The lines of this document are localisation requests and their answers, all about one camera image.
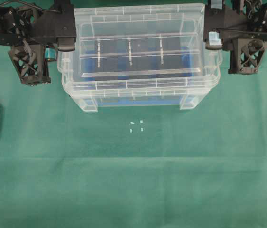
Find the plastic box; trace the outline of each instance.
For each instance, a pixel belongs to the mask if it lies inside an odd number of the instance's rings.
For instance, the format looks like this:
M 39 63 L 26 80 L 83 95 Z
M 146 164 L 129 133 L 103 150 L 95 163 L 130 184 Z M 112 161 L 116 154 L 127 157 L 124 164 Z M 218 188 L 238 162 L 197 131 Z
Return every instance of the plastic box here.
M 220 79 L 221 52 L 203 42 L 203 4 L 75 9 L 75 51 L 60 52 L 65 91 L 98 107 L 193 109 Z

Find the black metal mount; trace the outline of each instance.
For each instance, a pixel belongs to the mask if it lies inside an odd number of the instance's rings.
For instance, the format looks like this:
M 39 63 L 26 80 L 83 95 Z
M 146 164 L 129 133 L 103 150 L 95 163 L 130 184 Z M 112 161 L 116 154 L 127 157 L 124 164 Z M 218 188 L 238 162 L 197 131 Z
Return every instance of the black metal mount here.
M 231 8 L 224 0 L 219 4 L 209 1 L 204 42 L 207 49 L 230 51 L 229 74 L 257 73 L 267 50 L 267 3 L 233 0 Z
M 73 51 L 76 40 L 74 6 L 54 0 L 48 10 L 32 6 L 0 7 L 0 45 L 10 46 L 9 57 L 21 83 L 50 83 L 47 49 Z

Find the black cable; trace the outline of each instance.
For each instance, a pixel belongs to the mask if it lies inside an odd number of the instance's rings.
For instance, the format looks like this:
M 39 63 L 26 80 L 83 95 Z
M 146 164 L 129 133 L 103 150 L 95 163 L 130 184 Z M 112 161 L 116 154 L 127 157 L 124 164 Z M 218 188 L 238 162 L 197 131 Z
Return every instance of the black cable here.
M 245 34 L 254 34 L 254 35 L 267 35 L 267 32 L 252 32 L 252 31 L 242 31 L 235 29 L 227 29 L 227 28 L 217 28 L 217 31 L 229 31 L 229 32 L 237 32 L 237 33 L 245 33 Z
M 10 3 L 12 3 L 12 2 L 18 2 L 18 3 L 21 3 L 21 4 L 24 4 L 24 5 L 26 5 L 26 6 L 35 8 L 35 9 L 37 9 L 37 10 L 39 10 L 39 11 L 42 11 L 42 12 L 48 12 L 48 13 L 61 13 L 61 12 L 58 11 L 58 10 L 55 10 L 55 9 L 48 9 L 48 10 L 46 10 L 46 9 L 43 9 L 43 8 L 41 8 L 41 7 L 39 7 L 39 6 L 32 5 L 32 4 L 27 3 L 27 2 L 25 2 L 25 1 L 22 1 L 22 0 L 9 0 L 9 1 L 6 1 L 6 2 L 3 2 L 2 4 L 0 4 L 0 7 L 3 7 L 4 5 L 10 4 Z

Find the plastic box lid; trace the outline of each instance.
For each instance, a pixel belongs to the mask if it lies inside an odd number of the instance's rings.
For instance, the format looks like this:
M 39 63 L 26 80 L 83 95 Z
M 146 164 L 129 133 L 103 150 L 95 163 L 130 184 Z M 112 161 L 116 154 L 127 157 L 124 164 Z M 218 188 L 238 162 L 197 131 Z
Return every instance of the plastic box lid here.
M 222 58 L 205 49 L 204 10 L 204 4 L 75 9 L 75 51 L 58 53 L 65 91 L 73 98 L 210 91 Z

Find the green cloth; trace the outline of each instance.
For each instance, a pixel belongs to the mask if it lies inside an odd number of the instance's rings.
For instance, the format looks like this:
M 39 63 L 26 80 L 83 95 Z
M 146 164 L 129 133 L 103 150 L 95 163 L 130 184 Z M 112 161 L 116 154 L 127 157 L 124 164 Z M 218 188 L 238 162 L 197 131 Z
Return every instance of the green cloth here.
M 8 49 L 0 46 L 0 228 L 267 228 L 267 53 L 257 75 L 242 76 L 228 75 L 224 52 L 220 83 L 191 111 L 84 113 L 56 63 L 51 84 L 27 87 Z

